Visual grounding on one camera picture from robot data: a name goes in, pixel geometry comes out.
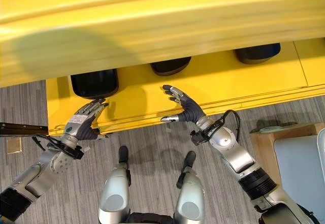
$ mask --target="black container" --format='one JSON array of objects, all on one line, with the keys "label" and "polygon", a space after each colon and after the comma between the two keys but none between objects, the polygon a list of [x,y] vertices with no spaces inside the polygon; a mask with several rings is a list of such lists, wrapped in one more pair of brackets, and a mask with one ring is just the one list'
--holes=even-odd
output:
[{"label": "black container", "polygon": [[191,56],[172,60],[158,61],[150,63],[150,65],[154,73],[156,73],[157,75],[169,76],[182,71],[189,64],[190,60]]},{"label": "black container", "polygon": [[245,64],[258,64],[279,54],[280,50],[280,43],[276,43],[236,49],[235,54],[238,60]]},{"label": "black container", "polygon": [[76,95],[90,100],[107,98],[118,90],[116,69],[71,75],[71,82]]}]

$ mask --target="silver robotic arm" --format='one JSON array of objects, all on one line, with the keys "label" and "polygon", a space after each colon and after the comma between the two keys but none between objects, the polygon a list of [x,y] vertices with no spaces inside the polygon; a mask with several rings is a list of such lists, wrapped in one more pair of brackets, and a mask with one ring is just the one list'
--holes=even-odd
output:
[{"label": "silver robotic arm", "polygon": [[221,157],[250,197],[255,209],[262,213],[259,223],[313,223],[281,186],[273,182],[247,150],[238,144],[235,134],[223,127],[226,113],[233,111],[227,111],[220,120],[214,121],[178,88],[164,85],[163,89],[166,94],[172,96],[170,100],[179,103],[184,111],[177,115],[165,116],[161,121],[192,121],[196,124],[199,131],[191,133],[192,141],[195,145],[208,142],[215,154]]},{"label": "silver robotic arm", "polygon": [[107,106],[104,101],[95,100],[80,108],[70,118],[60,140],[42,136],[49,140],[47,148],[34,165],[0,194],[0,215],[15,221],[55,183],[58,175],[68,169],[72,160],[81,159],[83,152],[78,145],[79,140],[103,138],[94,132],[91,123]]}]

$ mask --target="robot finger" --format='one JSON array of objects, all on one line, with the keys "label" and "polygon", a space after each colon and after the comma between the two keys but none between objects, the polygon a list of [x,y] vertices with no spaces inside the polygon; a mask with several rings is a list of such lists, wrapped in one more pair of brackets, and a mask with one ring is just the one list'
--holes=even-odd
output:
[{"label": "robot finger", "polygon": [[98,104],[101,104],[102,102],[104,102],[105,99],[97,99],[97,100],[93,100],[92,102],[82,106],[76,113],[79,115],[86,115],[85,111],[89,110],[90,108],[92,108],[93,106],[96,106]]},{"label": "robot finger", "polygon": [[160,119],[161,122],[174,122],[179,121],[178,115],[164,116]]},{"label": "robot finger", "polygon": [[171,85],[163,85],[162,88],[166,91],[170,91],[173,95],[177,95],[177,96],[183,96],[183,91],[181,91],[180,89],[173,87]]},{"label": "robot finger", "polygon": [[175,101],[176,103],[181,104],[181,101],[180,101],[179,98],[176,98],[176,97],[169,97],[169,100],[171,100],[171,101]]},{"label": "robot finger", "polygon": [[165,94],[173,95],[173,93],[171,91],[169,91],[169,90],[165,90],[164,92],[165,92]]},{"label": "robot finger", "polygon": [[94,105],[93,107],[89,108],[87,111],[85,111],[85,113],[87,113],[86,115],[88,116],[88,118],[91,118],[94,115],[95,115],[95,118],[97,118],[106,106],[108,106],[108,103],[97,104],[97,105]]},{"label": "robot finger", "polygon": [[104,99],[99,99],[99,100],[95,100],[92,101],[91,103],[89,103],[89,106],[87,108],[85,108],[83,115],[88,115],[90,113],[92,113],[93,111],[96,111],[98,107],[104,105],[102,104],[102,102],[104,102]]}]

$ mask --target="yellow table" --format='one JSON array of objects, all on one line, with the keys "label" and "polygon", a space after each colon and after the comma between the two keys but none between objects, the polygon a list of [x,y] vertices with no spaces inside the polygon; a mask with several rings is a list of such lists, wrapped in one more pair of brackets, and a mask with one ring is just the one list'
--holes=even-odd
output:
[{"label": "yellow table", "polygon": [[1,0],[0,87],[325,36],[325,0]]},{"label": "yellow table", "polygon": [[[120,88],[94,126],[102,133],[158,124],[180,112],[160,87],[183,89],[207,114],[325,94],[325,40],[281,43],[281,52],[259,65],[239,62],[233,51],[194,56],[182,72],[160,77],[150,65],[117,70]],[[46,81],[49,133],[62,134],[70,116],[89,100],[73,93],[69,77]]]}]

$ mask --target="gray carpet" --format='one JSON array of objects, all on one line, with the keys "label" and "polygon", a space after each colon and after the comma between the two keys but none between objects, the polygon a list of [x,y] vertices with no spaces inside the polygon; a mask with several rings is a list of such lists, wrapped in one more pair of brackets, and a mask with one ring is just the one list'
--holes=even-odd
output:
[{"label": "gray carpet", "polygon": [[[252,152],[248,133],[287,122],[325,121],[325,97],[239,111],[240,143]],[[45,125],[45,83],[35,82],[0,89],[0,121]],[[230,119],[228,127],[235,127]],[[169,123],[113,133],[101,141],[84,141],[90,150],[17,220],[17,223],[98,223],[98,206],[107,176],[117,163],[117,152],[126,145],[132,175],[131,208],[136,212],[172,215],[179,190],[176,181],[189,150],[197,153],[194,169],[205,187],[206,222],[257,223],[258,214],[238,183],[208,145],[196,147],[191,123]],[[6,155],[6,138],[0,138],[0,190],[33,164],[42,153],[30,138],[23,138],[23,152]]]}]

